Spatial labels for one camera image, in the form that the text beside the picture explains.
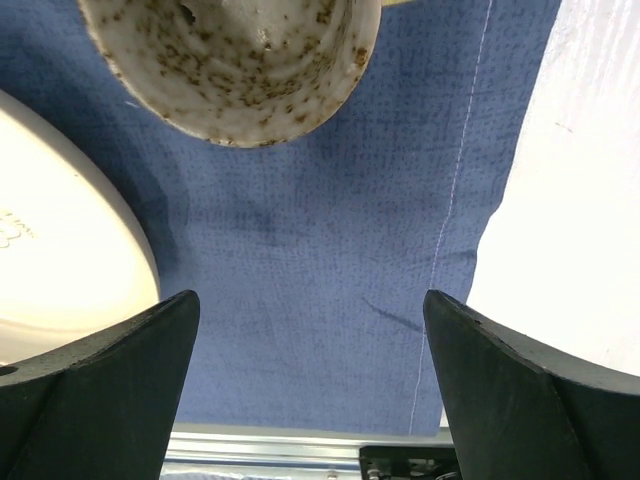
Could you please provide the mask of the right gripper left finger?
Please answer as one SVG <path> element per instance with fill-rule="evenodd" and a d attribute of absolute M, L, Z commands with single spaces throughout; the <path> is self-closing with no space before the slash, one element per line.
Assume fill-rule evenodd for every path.
<path fill-rule="evenodd" d="M 199 318 L 186 290 L 2 366 L 2 478 L 159 478 Z"/>

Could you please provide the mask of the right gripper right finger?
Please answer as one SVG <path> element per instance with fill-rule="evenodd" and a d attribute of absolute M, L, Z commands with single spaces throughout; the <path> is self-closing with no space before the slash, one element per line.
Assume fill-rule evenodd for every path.
<path fill-rule="evenodd" d="M 424 322 L 465 479 L 636 479 L 639 379 L 431 290 Z"/>

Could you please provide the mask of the cream ceramic plate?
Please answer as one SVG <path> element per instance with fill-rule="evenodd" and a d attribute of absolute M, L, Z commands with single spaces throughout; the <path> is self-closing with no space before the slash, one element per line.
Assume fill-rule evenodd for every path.
<path fill-rule="evenodd" d="M 100 169 L 1 95 L 1 363 L 54 350 L 158 303 L 154 255 Z"/>

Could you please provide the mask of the blue placemat cloth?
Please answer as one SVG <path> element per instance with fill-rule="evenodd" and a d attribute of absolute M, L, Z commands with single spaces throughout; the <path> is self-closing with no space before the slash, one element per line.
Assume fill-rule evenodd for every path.
<path fill-rule="evenodd" d="M 383 11 L 364 78 L 296 141 L 221 148 L 142 109 L 72 1 L 1 5 L 1 87 L 83 150 L 198 293 L 182 423 L 427 436 L 427 290 L 465 300 L 559 5 Z"/>

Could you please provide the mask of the speckled ceramic cup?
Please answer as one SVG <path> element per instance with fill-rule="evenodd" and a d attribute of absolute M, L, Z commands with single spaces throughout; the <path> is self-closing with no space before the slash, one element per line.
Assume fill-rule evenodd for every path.
<path fill-rule="evenodd" d="M 83 0 L 87 32 L 146 109 L 209 143 L 284 143 L 329 120 L 360 82 L 379 1 Z"/>

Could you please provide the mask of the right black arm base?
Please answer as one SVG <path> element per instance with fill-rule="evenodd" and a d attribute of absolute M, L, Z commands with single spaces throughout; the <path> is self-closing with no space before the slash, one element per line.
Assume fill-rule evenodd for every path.
<path fill-rule="evenodd" d="M 359 449 L 363 480 L 461 480 L 452 446 L 384 446 Z"/>

